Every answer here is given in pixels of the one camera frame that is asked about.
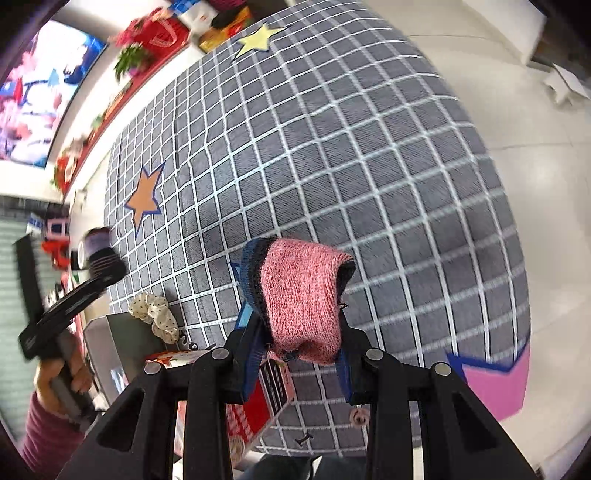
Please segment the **pink sock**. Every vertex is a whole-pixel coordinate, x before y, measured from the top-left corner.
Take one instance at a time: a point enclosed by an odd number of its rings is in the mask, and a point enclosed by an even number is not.
[[[351,260],[326,245],[291,238],[273,242],[261,267],[261,287],[277,358],[297,351],[302,360],[335,362],[340,348],[337,272]]]

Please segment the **grid pattern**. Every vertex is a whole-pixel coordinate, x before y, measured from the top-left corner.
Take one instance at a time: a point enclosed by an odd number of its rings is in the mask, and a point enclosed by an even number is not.
[[[446,352],[511,364],[530,329],[524,259],[493,162],[457,98],[360,4],[308,1],[266,22],[286,27],[269,52],[234,60],[241,45],[226,42],[113,145],[105,221],[130,270],[110,289],[113,312],[150,289],[169,299],[181,347],[220,345],[241,303],[229,262],[249,239],[278,235],[353,255],[346,315],[374,346],[425,367]],[[162,163],[163,214],[135,237],[123,204],[142,165]],[[367,432],[351,426],[335,369],[290,369],[297,399],[259,449],[362,455]]]

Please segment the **potted plant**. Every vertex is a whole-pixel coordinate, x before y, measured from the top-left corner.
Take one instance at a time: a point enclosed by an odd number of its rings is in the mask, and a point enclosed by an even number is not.
[[[115,65],[115,78],[120,82],[121,77],[127,72],[131,76],[138,75],[146,71],[151,61],[152,55],[148,50],[143,48],[139,43],[132,43],[119,53],[119,58]]]

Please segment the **television screen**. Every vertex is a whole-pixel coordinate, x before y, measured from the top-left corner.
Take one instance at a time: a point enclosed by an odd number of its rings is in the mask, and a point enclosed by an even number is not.
[[[45,167],[61,117],[104,47],[53,20],[41,28],[0,89],[0,160]]]

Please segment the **tiled floor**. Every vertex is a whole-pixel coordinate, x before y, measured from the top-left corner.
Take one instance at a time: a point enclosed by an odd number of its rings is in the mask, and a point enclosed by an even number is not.
[[[537,466],[591,421],[591,107],[557,109],[544,73],[522,67],[461,0],[366,1],[440,70],[505,184],[530,282],[532,357],[524,408],[504,427]],[[89,207],[104,185],[99,170]]]

